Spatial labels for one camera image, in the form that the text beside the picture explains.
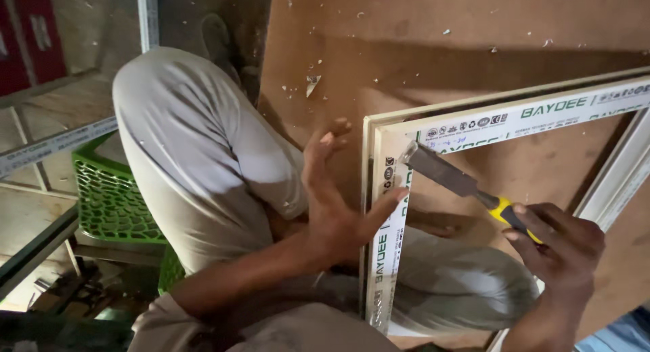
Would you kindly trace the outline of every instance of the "black and yellow handle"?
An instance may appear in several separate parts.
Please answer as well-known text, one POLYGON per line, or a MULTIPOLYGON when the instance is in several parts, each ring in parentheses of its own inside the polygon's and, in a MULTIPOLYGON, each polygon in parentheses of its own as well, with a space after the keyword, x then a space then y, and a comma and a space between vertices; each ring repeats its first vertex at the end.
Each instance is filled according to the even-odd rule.
POLYGON ((499 206, 494 209, 489 209, 487 212, 501 223, 509 224, 514 230, 529 236, 535 243, 543 244, 543 242, 530 232, 530 230, 526 229, 526 225, 517 218, 515 211, 512 209, 512 203, 506 198, 499 197, 499 206))

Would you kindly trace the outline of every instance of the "white frame profile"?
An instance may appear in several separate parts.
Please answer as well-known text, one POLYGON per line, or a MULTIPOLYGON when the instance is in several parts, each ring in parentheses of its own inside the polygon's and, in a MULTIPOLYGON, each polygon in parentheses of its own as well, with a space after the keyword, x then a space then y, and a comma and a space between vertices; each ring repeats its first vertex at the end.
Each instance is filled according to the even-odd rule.
MULTIPOLYGON (((595 221, 606 231, 650 172, 648 107, 650 67, 642 67, 367 116, 363 126, 362 209, 367 211, 386 189, 410 185, 411 171, 397 163, 410 140, 446 153, 637 111, 576 211, 577 216, 595 221)), ((408 197, 362 253, 362 314, 384 334, 393 306, 407 208, 408 197)))

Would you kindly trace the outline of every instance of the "green basket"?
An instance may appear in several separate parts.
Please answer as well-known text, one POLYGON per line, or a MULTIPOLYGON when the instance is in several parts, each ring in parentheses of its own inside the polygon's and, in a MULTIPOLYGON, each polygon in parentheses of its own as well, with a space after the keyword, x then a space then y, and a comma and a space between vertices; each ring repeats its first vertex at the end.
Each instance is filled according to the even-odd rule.
POLYGON ((72 152, 79 188, 79 226, 86 235, 99 240, 167 244, 129 166, 95 152, 113 134, 72 152))
POLYGON ((185 270, 181 261, 171 245, 167 244, 165 256, 160 264, 160 277, 158 277, 158 293, 163 294, 169 291, 172 286, 185 277, 185 270))

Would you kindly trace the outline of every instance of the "left hand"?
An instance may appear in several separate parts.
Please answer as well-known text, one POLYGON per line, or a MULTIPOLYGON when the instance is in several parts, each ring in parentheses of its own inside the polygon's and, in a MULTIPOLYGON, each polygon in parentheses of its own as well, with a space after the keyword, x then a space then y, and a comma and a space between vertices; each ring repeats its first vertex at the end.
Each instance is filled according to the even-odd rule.
POLYGON ((360 247, 372 240, 408 194, 404 187, 391 190, 378 199, 365 216, 347 206, 326 164, 334 152, 346 146, 347 141, 342 136, 351 128, 346 118, 339 118, 318 129, 305 148, 302 182, 309 198, 306 251, 314 260, 313 271, 358 257, 360 247))

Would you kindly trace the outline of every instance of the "leg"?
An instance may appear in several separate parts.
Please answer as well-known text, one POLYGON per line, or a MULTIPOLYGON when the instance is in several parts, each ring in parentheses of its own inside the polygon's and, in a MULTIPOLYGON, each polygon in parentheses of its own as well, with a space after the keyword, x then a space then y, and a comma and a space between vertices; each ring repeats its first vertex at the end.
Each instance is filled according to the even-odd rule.
POLYGON ((307 208, 302 153, 208 60, 152 50, 118 73, 113 101, 138 187, 188 273, 272 243, 259 199, 287 219, 307 208))
POLYGON ((532 275, 507 254, 409 226, 397 280, 393 321, 423 334, 505 329, 539 296, 532 275))

